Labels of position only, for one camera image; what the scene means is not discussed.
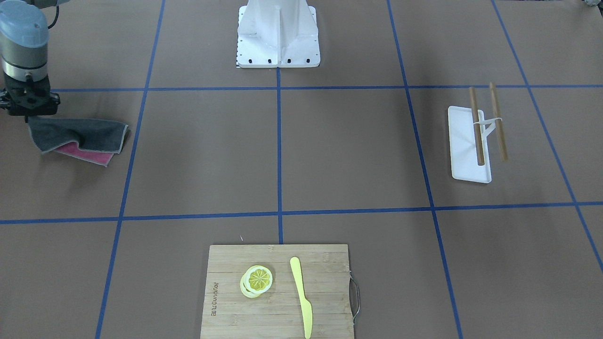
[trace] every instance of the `knife handle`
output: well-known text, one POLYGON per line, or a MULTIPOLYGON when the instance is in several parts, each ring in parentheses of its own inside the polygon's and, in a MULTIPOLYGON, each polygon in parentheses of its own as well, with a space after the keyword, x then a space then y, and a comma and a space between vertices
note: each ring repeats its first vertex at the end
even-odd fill
POLYGON ((289 264, 291 265, 291 272, 293 272, 293 279, 295 279, 295 286, 297 287, 297 294, 299 294, 300 299, 305 299, 306 294, 303 290, 303 278, 302 278, 302 264, 300 263, 300 258, 294 256, 289 260, 289 264))

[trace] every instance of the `cutting board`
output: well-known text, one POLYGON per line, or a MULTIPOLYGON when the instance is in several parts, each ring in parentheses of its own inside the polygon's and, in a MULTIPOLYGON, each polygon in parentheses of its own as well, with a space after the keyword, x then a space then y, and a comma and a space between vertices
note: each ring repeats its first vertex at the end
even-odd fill
POLYGON ((304 339, 302 309, 289 266, 300 258, 306 298, 312 304, 311 338, 353 339, 347 245, 212 245, 201 339, 304 339), (241 277, 253 265, 269 268, 272 287, 250 299, 241 277))

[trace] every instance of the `wooden stick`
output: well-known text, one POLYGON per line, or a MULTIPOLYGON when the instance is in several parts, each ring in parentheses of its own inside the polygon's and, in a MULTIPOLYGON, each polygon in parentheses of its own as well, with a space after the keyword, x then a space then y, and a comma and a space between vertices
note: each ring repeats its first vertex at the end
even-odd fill
MULTIPOLYGON (((495 83, 490 83, 490 95, 492 96, 492 110, 494 112, 494 117, 500 118, 500 104, 498 102, 495 83)), ((507 161, 509 155, 507 153, 507 142, 505 141, 505 130, 502 128, 502 120, 497 119, 494 123, 496 124, 496 136, 498 137, 500 158, 502 161, 507 161)))
POLYGON ((475 122, 479 122, 478 115, 478 98, 475 95, 475 87, 469 87, 469 97, 471 98, 471 114, 473 115, 473 134, 475 136, 475 149, 478 154, 478 165, 484 166, 484 145, 482 144, 482 130, 480 124, 475 124, 475 122))

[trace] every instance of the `gray towel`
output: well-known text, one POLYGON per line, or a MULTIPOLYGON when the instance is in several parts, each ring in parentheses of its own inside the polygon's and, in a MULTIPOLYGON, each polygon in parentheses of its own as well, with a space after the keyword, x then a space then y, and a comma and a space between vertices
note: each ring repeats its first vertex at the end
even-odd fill
POLYGON ((83 151, 120 153, 128 125, 101 119, 28 118, 35 145, 47 153, 70 142, 83 151))

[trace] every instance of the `lemon slice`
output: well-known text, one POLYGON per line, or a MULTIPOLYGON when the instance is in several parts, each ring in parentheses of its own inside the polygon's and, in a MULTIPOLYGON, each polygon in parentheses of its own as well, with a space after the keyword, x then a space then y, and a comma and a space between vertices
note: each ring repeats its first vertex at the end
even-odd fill
POLYGON ((249 298, 258 297, 272 286, 272 272, 264 266, 251 266, 241 278, 241 292, 249 298))

